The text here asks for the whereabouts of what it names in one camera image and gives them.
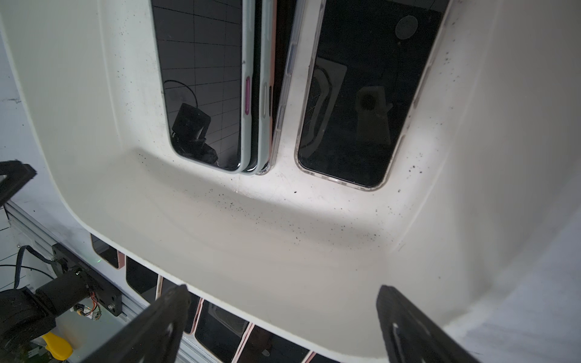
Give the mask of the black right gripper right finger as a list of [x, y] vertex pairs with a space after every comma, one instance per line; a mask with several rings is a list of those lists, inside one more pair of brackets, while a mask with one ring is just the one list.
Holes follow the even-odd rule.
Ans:
[[479, 362], [396, 287], [381, 286], [376, 310], [390, 362]]

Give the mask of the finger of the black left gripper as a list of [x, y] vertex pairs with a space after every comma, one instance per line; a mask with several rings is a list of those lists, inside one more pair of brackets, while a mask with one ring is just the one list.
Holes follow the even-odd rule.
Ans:
[[37, 172], [30, 164], [19, 160], [1, 162], [0, 204], [3, 207], [22, 187], [36, 176]]

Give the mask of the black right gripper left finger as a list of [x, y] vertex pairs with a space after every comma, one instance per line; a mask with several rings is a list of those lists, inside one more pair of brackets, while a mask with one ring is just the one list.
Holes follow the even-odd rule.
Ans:
[[183, 332], [176, 311], [155, 300], [85, 362], [174, 362]]

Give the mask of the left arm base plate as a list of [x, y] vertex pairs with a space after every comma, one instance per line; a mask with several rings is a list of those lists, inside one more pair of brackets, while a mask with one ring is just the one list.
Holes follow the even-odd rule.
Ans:
[[116, 285], [63, 244], [53, 244], [51, 250], [54, 257], [53, 270], [58, 277], [74, 272], [85, 282], [88, 292], [94, 293], [100, 305], [113, 316], [118, 317], [123, 312], [122, 293]]

